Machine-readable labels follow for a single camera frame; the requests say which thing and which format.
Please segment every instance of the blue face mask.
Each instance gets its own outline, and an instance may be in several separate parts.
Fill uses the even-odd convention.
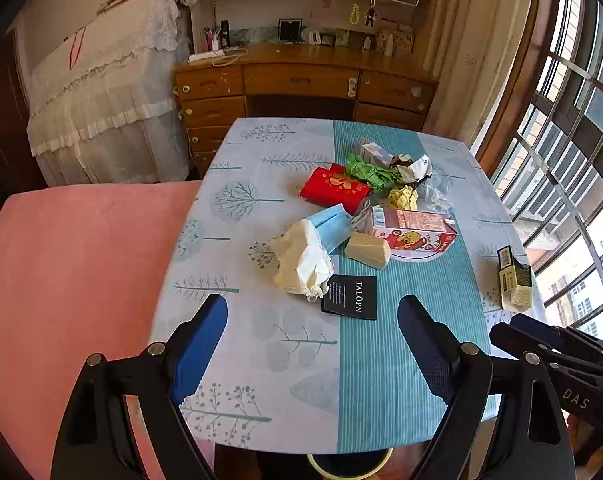
[[[319,233],[321,244],[330,254],[353,232],[351,217],[342,204],[333,205],[308,217]]]

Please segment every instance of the teal striped tablecloth section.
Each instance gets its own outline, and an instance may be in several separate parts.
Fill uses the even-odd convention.
[[[335,121],[335,160],[345,164],[356,139],[373,140],[390,153],[424,154],[417,134],[396,128]],[[430,439],[445,404],[434,397],[397,325],[397,305],[414,294],[435,321],[446,323],[460,341],[489,352],[488,333],[475,275],[459,235],[439,258],[407,263],[390,260],[376,270],[339,254],[339,272],[377,276],[374,322],[341,319],[339,453],[404,446]],[[494,416],[490,397],[486,416]]]

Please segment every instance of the red envelope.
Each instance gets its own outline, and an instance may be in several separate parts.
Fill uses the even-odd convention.
[[[316,168],[304,184],[299,196],[324,207],[343,204],[344,209],[354,215],[370,190],[369,186],[348,178],[342,171],[333,171],[333,167],[330,170]]]

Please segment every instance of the wooden desk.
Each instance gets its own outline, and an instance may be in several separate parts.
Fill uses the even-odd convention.
[[[235,119],[261,115],[251,113],[251,100],[260,96],[337,99],[351,107],[342,107],[347,119],[421,131],[437,89],[412,62],[329,46],[255,44],[229,66],[207,60],[181,65],[174,74],[202,176]],[[314,116],[312,107],[304,116]]]

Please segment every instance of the drawer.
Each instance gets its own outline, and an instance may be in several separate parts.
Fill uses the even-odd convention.
[[[213,152],[218,150],[228,133],[230,126],[206,126],[204,128],[187,128],[188,142],[193,153]]]
[[[397,75],[364,70],[361,74],[359,101],[393,106],[425,114],[435,95],[435,86]]]
[[[424,127],[425,115],[396,108],[358,104],[355,108],[355,121],[420,132]]]
[[[309,95],[354,99],[358,76],[359,70],[356,68],[324,65],[255,64],[244,67],[247,95]],[[351,78],[355,80],[353,83],[349,83]]]
[[[182,101],[185,125],[188,127],[217,126],[232,124],[238,117],[246,115],[243,96],[217,97]]]
[[[194,158],[194,164],[197,166],[197,171],[199,171],[199,177],[203,178],[210,167],[210,164],[217,155],[217,152],[197,152],[193,153],[192,157]]]
[[[181,101],[205,99],[206,97],[227,97],[241,95],[244,92],[241,67],[239,66],[176,72],[174,78]]]

